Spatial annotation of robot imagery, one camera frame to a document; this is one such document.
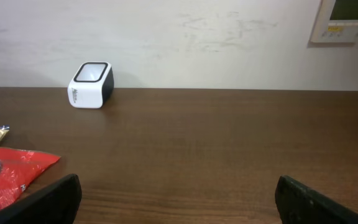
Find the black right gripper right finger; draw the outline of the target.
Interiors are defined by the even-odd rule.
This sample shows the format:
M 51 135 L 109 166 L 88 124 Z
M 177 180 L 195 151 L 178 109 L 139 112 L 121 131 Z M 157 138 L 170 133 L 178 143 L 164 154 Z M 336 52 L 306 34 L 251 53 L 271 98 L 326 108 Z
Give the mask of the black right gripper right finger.
M 278 180 L 275 203 L 283 224 L 358 224 L 358 213 L 287 175 Z

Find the red snack bag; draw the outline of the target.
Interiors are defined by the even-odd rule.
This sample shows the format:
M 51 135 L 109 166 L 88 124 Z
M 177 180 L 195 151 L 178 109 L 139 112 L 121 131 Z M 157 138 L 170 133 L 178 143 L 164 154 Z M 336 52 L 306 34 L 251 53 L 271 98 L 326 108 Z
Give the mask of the red snack bag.
M 14 203 L 60 156 L 0 147 L 0 210 Z

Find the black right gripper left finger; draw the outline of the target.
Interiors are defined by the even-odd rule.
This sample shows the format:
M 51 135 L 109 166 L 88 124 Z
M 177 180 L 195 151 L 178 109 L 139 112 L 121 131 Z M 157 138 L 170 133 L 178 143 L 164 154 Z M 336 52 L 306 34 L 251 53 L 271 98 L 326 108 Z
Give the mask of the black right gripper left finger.
M 79 177 L 69 174 L 0 210 L 0 223 L 73 223 L 81 199 Z

